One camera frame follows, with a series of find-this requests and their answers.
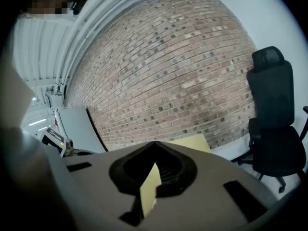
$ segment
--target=yellow paper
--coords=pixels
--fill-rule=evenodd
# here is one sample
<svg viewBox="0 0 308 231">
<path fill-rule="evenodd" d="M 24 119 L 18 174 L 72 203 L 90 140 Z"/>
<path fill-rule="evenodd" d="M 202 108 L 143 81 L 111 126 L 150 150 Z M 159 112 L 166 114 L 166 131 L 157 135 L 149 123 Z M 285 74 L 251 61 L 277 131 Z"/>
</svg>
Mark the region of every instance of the yellow paper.
<svg viewBox="0 0 308 231">
<path fill-rule="evenodd" d="M 156 199 L 156 187 L 161 184 L 159 170 L 156 163 L 154 163 L 148 177 L 140 187 L 141 206 L 144 217 L 146 217 L 152 210 Z"/>
<path fill-rule="evenodd" d="M 182 145 L 194 150 L 211 153 L 211 149 L 203 134 L 196 134 L 184 139 L 169 141 L 168 143 Z"/>
</svg>

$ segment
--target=black office chair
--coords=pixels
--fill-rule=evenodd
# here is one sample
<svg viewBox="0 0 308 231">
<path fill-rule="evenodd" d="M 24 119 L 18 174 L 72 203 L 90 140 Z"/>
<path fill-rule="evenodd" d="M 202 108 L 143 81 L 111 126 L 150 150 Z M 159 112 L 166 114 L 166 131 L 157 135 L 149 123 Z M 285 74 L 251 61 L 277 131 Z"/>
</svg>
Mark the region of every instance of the black office chair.
<svg viewBox="0 0 308 231">
<path fill-rule="evenodd" d="M 291 127 L 294 122 L 294 87 L 292 66 L 276 47 L 267 47 L 252 54 L 254 68 L 247 79 L 257 106 L 257 118 L 249 120 L 249 147 L 252 164 L 261 175 L 276 177 L 284 192 L 283 176 L 297 173 L 301 180 L 306 163 L 302 143 L 308 130 L 308 120 L 299 136 Z"/>
</svg>

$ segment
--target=chair wheel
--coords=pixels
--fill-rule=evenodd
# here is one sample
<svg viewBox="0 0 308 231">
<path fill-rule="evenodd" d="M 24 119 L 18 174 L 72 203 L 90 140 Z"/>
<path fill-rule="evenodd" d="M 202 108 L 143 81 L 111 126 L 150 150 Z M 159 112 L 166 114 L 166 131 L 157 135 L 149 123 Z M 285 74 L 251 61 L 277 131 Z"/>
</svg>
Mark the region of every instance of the chair wheel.
<svg viewBox="0 0 308 231">
<path fill-rule="evenodd" d="M 278 192 L 279 193 L 283 193 L 284 192 L 284 187 L 280 187 Z"/>
</svg>

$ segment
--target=chair headrest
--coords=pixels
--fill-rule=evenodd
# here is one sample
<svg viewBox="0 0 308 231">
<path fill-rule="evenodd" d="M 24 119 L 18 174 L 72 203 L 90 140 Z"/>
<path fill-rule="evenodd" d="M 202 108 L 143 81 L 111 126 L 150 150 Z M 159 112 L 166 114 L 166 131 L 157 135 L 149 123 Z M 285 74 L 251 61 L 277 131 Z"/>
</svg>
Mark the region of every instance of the chair headrest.
<svg viewBox="0 0 308 231">
<path fill-rule="evenodd" d="M 284 64 L 283 54 L 275 46 L 269 46 L 252 53 L 254 72 L 260 72 L 269 68 Z"/>
</svg>

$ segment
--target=mesh backrest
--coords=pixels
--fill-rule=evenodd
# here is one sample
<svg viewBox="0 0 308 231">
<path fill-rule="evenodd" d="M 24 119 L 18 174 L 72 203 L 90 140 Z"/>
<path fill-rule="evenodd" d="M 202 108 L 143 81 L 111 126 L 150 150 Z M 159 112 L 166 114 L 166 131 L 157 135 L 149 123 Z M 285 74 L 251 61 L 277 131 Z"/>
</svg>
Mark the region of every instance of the mesh backrest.
<svg viewBox="0 0 308 231">
<path fill-rule="evenodd" d="M 283 65 L 284 57 L 279 49 L 270 46 L 252 53 L 254 72 L 260 72 L 272 67 Z"/>
<path fill-rule="evenodd" d="M 261 128 L 284 128 L 294 122 L 292 66 L 275 49 L 268 47 L 255 54 L 254 69 L 247 73 Z"/>
</svg>

